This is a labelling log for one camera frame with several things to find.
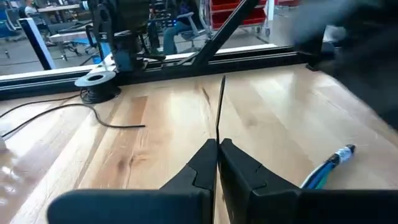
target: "person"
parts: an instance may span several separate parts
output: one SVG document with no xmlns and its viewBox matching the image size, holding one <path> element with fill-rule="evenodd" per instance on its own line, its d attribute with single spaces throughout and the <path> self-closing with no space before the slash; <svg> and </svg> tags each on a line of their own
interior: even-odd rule
<svg viewBox="0 0 398 224">
<path fill-rule="evenodd" d="M 195 23 L 195 25 L 200 26 L 199 10 L 195 0 L 177 0 L 175 7 L 177 10 L 177 15 L 193 12 L 192 21 Z M 192 30 L 192 27 L 188 18 L 186 17 L 178 18 L 173 27 L 166 28 L 163 33 L 163 54 L 177 54 L 174 36 L 189 30 Z"/>
<path fill-rule="evenodd" d="M 154 8 L 149 9 L 149 17 L 151 19 L 156 17 L 156 10 Z M 148 38 L 150 43 L 150 53 L 157 55 L 159 54 L 157 49 L 160 47 L 159 36 L 157 35 L 156 22 L 152 21 L 148 25 Z"/>
</svg>

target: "wood grain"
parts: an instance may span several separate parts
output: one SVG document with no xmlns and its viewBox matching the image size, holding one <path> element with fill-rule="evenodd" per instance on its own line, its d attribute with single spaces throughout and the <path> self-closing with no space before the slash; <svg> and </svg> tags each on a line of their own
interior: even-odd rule
<svg viewBox="0 0 398 224">
<path fill-rule="evenodd" d="M 146 128 L 105 128 L 86 108 L 65 108 L 9 136 L 0 151 L 0 223 L 46 223 L 49 203 L 72 189 L 161 187 L 215 137 L 221 76 L 124 86 L 95 106 L 107 123 Z M 68 95 L 2 101 L 0 113 Z M 20 108 L 0 119 L 0 132 L 76 102 Z M 295 185 L 339 147 L 356 144 L 356 155 L 330 174 L 326 188 L 398 187 L 395 131 L 334 79 L 303 65 L 227 74 L 220 133 Z M 215 223 L 228 223 L 217 184 Z"/>
</svg>

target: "metal frame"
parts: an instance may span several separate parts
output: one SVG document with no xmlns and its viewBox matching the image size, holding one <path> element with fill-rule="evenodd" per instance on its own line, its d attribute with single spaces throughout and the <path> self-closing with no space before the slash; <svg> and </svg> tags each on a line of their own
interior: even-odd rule
<svg viewBox="0 0 398 224">
<path fill-rule="evenodd" d="M 180 59 L 176 56 L 174 58 L 168 58 L 166 61 L 168 63 L 177 63 Z M 237 52 L 231 51 L 216 54 L 210 59 L 208 65 L 201 68 L 200 71 L 197 70 L 196 73 L 187 73 L 184 69 L 164 70 L 160 62 L 151 61 L 148 63 L 147 70 L 137 72 L 134 76 L 130 73 L 120 73 L 117 76 L 116 82 L 118 85 L 130 85 L 134 83 L 212 75 L 307 62 L 308 56 L 294 52 L 292 47 L 275 47 Z M 99 67 L 92 71 L 114 70 L 114 68 L 114 62 L 109 55 Z M 74 82 L 77 78 L 86 74 L 87 70 L 80 70 L 78 72 L 33 76 L 28 79 L 17 78 L 3 80 L 0 81 L 0 100 L 78 91 L 79 88 L 75 86 Z"/>
</svg>

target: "black cable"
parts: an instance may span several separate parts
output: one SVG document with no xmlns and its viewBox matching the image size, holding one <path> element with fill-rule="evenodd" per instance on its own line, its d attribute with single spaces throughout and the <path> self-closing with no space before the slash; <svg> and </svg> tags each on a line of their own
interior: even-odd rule
<svg viewBox="0 0 398 224">
<path fill-rule="evenodd" d="M 14 131 L 18 130 L 19 128 L 21 128 L 21 127 L 25 126 L 26 124 L 32 122 L 34 119 L 39 118 L 39 117 L 41 117 L 41 116 L 43 116 L 43 115 L 45 115 L 45 114 L 47 114 L 49 112 L 52 112 L 52 111 L 55 111 L 55 110 L 59 110 L 59 109 L 62 109 L 62 108 L 66 108 L 66 107 L 71 107 L 71 106 L 84 106 L 84 107 L 89 108 L 90 110 L 92 110 L 94 112 L 95 118 L 99 122 L 99 124 L 101 124 L 101 125 L 103 125 L 105 127 L 108 127 L 108 128 L 144 128 L 145 127 L 144 124 L 127 125 L 127 126 L 119 126 L 119 125 L 107 124 L 107 123 L 105 123 L 104 121 L 102 121 L 100 119 L 100 116 L 98 115 L 98 112 L 92 106 L 89 106 L 89 105 L 86 105 L 86 104 L 83 104 L 83 103 L 71 103 L 71 104 L 67 104 L 67 105 L 56 106 L 56 107 L 51 108 L 51 109 L 49 109 L 47 111 L 41 112 L 38 115 L 28 119 L 27 121 L 23 122 L 20 125 L 18 125 L 18 127 L 12 129 L 11 131 L 7 132 L 6 134 L 3 134 L 1 137 L 2 138 L 6 137 L 7 135 L 9 135 L 9 134 L 13 133 Z"/>
<path fill-rule="evenodd" d="M 29 103 L 23 103 L 23 104 L 21 104 L 21 105 L 18 105 L 18 106 L 14 107 L 14 108 L 11 108 L 11 109 L 7 110 L 5 113 L 3 113 L 2 115 L 0 115 L 0 118 L 2 118 L 3 116 L 5 116 L 6 114 L 10 113 L 11 111 L 14 111 L 14 110 L 16 110 L 16 109 L 18 109 L 18 108 L 21 108 L 21 107 L 23 107 L 23 106 L 27 106 L 27 105 L 31 105 L 31 104 L 35 104 L 35 103 L 46 103 L 46 102 L 52 102 L 52 101 L 70 100 L 70 99 L 72 99 L 72 98 L 74 98 L 74 97 L 76 97 L 76 96 L 80 96 L 80 95 L 81 95 L 81 94 L 77 94 L 77 95 L 73 95 L 73 96 L 68 96 L 68 97 L 60 98 L 60 99 L 40 100 L 40 101 L 33 101 L 33 102 L 29 102 Z"/>
<path fill-rule="evenodd" d="M 14 107 L 14 108 L 9 109 L 8 111 L 6 111 L 6 112 L 3 113 L 2 115 L 0 115 L 0 118 L 2 118 L 3 116 L 5 116 L 6 114 L 10 113 L 11 111 L 14 111 L 14 110 L 16 110 L 16 109 L 18 109 L 18 108 L 20 108 L 20 107 L 26 106 L 26 105 L 31 105 L 31 104 L 34 104 L 34 103 L 45 103 L 45 102 L 51 102 L 51 101 L 70 100 L 70 99 L 72 99 L 72 98 L 74 98 L 74 97 L 77 97 L 77 96 L 81 96 L 81 97 L 82 97 L 82 94 L 83 94 L 84 92 L 85 92 L 84 90 L 80 90 L 80 93 L 79 93 L 78 95 L 73 95 L 73 96 L 69 96 L 69 97 L 61 98 L 61 99 L 40 100 L 40 101 L 33 101 L 33 102 L 29 102 L 29 103 L 24 103 L 24 104 L 21 104 L 21 105 L 19 105 L 19 106 L 16 106 L 16 107 Z M 51 109 L 46 110 L 46 111 L 44 111 L 44 112 L 41 112 L 41 113 L 35 115 L 34 117 L 28 119 L 27 121 L 23 122 L 22 124 L 18 125 L 16 128 L 14 128 L 14 129 L 8 131 L 6 134 L 3 134 L 1 137 L 2 137 L 2 138 L 6 137 L 7 135 L 13 133 L 14 131 L 17 131 L 19 128 L 21 128 L 21 127 L 27 125 L 28 123 L 32 122 L 32 121 L 35 120 L 36 118 L 39 118 L 39 117 L 41 117 L 41 116 L 43 116 L 43 115 L 45 115 L 45 114 L 47 114 L 47 113 L 49 113 L 49 112 L 52 112 L 52 111 L 55 111 L 55 110 L 59 110 L 59 109 L 62 109 L 62 108 L 66 108 L 66 107 L 70 107 L 70 106 L 84 106 L 84 107 L 89 108 L 90 110 L 92 110 L 92 111 L 94 112 L 95 118 L 96 118 L 97 122 L 99 122 L 99 124 L 101 124 L 101 125 L 103 125 L 103 126 L 105 126 L 105 127 L 108 127 L 108 128 L 144 128 L 144 127 L 145 127 L 144 124 L 127 125 L 127 126 L 120 126 L 120 125 L 107 124 L 107 123 L 105 123 L 104 121 L 102 121 L 102 120 L 100 119 L 100 116 L 99 116 L 98 112 L 97 112 L 97 111 L 95 110 L 95 108 L 93 108 L 92 106 L 86 105 L 86 104 L 83 104 L 83 103 L 71 103 L 71 104 L 67 104 L 67 105 L 56 106 L 56 107 L 54 107 L 54 108 L 51 108 Z"/>
</svg>

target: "white desk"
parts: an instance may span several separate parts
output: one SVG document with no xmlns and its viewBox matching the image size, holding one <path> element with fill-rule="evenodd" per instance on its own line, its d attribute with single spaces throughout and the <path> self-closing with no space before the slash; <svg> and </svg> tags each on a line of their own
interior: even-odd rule
<svg viewBox="0 0 398 224">
<path fill-rule="evenodd" d="M 74 5 L 66 5 L 66 6 L 49 6 L 45 8 L 38 9 L 38 12 L 53 12 L 53 11 L 62 11 L 62 10 L 69 10 L 69 9 L 78 9 L 80 6 L 79 4 Z"/>
</svg>

